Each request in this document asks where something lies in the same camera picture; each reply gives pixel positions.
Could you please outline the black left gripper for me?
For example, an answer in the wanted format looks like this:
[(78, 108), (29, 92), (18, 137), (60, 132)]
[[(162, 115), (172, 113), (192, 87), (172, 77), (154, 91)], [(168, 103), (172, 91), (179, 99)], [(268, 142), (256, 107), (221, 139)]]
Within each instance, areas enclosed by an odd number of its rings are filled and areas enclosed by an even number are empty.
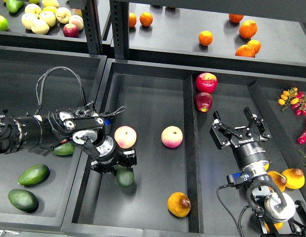
[(102, 175), (116, 173), (118, 166), (124, 166), (133, 172), (133, 166), (137, 164), (135, 149), (121, 148), (109, 135), (105, 135), (103, 143), (96, 147), (96, 151), (98, 154), (92, 158), (90, 168)]

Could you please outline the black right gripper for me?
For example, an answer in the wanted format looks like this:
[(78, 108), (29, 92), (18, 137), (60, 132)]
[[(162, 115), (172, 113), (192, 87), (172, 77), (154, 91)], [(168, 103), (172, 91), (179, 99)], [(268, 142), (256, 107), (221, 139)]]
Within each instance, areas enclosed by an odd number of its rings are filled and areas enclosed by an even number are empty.
[(265, 129), (263, 119), (253, 114), (249, 107), (243, 112), (248, 120), (248, 126), (232, 128), (224, 124), (218, 111), (213, 113), (213, 126), (210, 135), (219, 150), (230, 147), (237, 166), (242, 172), (265, 172), (269, 164), (263, 142), (271, 138), (271, 133)]

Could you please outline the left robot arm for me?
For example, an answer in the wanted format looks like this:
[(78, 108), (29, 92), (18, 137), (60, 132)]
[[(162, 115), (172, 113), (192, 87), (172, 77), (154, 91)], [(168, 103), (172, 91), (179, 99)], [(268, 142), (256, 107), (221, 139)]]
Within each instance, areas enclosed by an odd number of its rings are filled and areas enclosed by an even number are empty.
[[(74, 109), (55, 109), (42, 116), (44, 83), (56, 70), (70, 72), (78, 81), (83, 105)], [(97, 113), (94, 101), (87, 102), (81, 79), (72, 69), (58, 66), (47, 70), (37, 81), (37, 110), (33, 115), (11, 117), (0, 110), (0, 154), (11, 154), (28, 149), (47, 154), (63, 144), (71, 143), (88, 154), (91, 169), (104, 174), (117, 172), (117, 167), (133, 171), (137, 164), (136, 151), (123, 149), (105, 132), (106, 119), (125, 111), (122, 106), (112, 113)]]

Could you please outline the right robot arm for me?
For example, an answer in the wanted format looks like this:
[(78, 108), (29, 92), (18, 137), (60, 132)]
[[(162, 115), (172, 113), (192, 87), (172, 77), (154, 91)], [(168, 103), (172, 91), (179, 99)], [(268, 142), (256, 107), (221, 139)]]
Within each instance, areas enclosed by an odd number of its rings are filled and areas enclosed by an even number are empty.
[(275, 224), (287, 223), (289, 237), (306, 237), (306, 207), (301, 201), (282, 192), (268, 175), (265, 166), (269, 164), (263, 142), (271, 138), (263, 118), (251, 113), (248, 107), (243, 110), (247, 126), (232, 128), (224, 124), (218, 111), (213, 113), (214, 121), (210, 135), (221, 150), (230, 147), (236, 160), (239, 173), (227, 176), (227, 184), (219, 189), (244, 188), (247, 206), (254, 211), (262, 237), (280, 237)]

